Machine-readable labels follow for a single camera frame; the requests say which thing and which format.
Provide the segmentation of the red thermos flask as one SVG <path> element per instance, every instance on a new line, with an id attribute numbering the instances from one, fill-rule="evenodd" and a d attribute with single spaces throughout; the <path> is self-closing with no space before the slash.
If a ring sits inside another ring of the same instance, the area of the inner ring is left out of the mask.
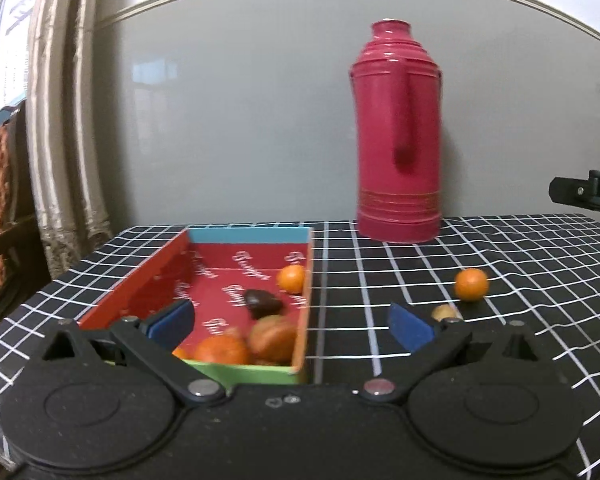
<path id="1" fill-rule="evenodd" d="M 382 20 L 350 68 L 358 128 L 358 232 L 387 243 L 438 236 L 442 71 L 411 25 Z"/>

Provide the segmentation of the wicker chair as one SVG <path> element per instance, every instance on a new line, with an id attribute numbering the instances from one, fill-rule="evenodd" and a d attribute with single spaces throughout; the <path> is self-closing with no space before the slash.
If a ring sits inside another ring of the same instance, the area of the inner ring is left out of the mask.
<path id="1" fill-rule="evenodd" d="M 0 321 L 50 282 L 36 220 L 26 104 L 0 125 Z"/>

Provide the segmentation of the beige curtain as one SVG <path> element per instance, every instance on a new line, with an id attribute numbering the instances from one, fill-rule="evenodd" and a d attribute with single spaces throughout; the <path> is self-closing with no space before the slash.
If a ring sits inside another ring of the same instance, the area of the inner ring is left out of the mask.
<path id="1" fill-rule="evenodd" d="M 96 0 L 36 0 L 27 140 L 35 217 L 57 278 L 112 237 L 93 118 Z"/>

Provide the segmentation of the brown potato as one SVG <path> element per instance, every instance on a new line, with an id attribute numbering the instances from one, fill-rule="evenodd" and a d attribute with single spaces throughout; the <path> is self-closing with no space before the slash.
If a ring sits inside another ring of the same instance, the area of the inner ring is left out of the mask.
<path id="1" fill-rule="evenodd" d="M 431 311 L 431 317 L 438 322 L 442 322 L 446 318 L 463 319 L 463 315 L 454 304 L 440 304 L 440 306 L 435 307 L 434 310 Z"/>

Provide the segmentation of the dark brown chestnut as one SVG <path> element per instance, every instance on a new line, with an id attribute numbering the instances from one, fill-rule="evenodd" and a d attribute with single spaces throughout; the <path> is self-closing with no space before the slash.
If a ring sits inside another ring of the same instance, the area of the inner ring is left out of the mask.
<path id="1" fill-rule="evenodd" d="M 283 311 L 284 303 L 277 296 L 263 289 L 247 289 L 242 295 L 250 318 L 260 320 Z"/>

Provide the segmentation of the red cardboard box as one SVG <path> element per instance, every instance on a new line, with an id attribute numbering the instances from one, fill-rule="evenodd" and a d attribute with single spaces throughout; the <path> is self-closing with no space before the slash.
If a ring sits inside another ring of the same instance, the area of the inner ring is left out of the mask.
<path id="1" fill-rule="evenodd" d="M 195 322 L 181 334 L 176 353 L 188 365 L 230 388 L 237 384 L 298 385 L 306 380 L 313 231 L 305 226 L 190 228 L 139 264 L 82 316 L 84 330 L 107 328 L 125 316 L 146 320 L 175 301 L 192 303 Z M 290 264 L 306 268 L 303 292 L 289 295 L 276 276 Z M 248 336 L 250 318 L 242 295 L 247 289 L 272 292 L 284 303 L 280 312 L 297 327 L 289 364 L 254 360 L 250 365 L 221 365 L 192 360 L 202 340 L 226 330 Z"/>

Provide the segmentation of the black white grid tablecloth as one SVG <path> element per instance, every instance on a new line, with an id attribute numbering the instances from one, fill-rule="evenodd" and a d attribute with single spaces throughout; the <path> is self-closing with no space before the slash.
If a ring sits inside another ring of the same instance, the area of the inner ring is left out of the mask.
<path id="1" fill-rule="evenodd" d="M 420 245 L 382 244 L 350 220 L 317 221 L 306 350 L 309 378 L 352 382 L 406 360 L 387 309 L 400 301 L 434 307 L 454 298 L 457 272 L 489 277 L 481 324 L 521 320 L 540 337 L 583 398 L 581 474 L 600 479 L 600 222 L 583 214 L 449 218 Z M 0 404 L 44 327 L 78 318 L 178 234 L 178 226 L 132 226 L 85 257 L 0 323 Z M 0 427 L 0 462 L 9 450 Z"/>

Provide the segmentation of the orange tangerine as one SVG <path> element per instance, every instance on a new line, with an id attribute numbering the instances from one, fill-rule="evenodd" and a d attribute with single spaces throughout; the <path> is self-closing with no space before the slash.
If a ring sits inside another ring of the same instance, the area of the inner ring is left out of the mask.
<path id="1" fill-rule="evenodd" d="M 489 278 L 486 272 L 480 269 L 461 270 L 456 274 L 454 290 L 459 300 L 466 302 L 479 301 L 489 291 Z"/>
<path id="2" fill-rule="evenodd" d="M 302 264 L 290 264 L 280 269 L 276 283 L 280 290 L 289 295 L 299 295 L 303 292 L 306 280 L 306 268 Z"/>
<path id="3" fill-rule="evenodd" d="M 249 365 L 251 352 L 242 337 L 224 333 L 209 336 L 197 344 L 192 360 L 221 365 Z"/>

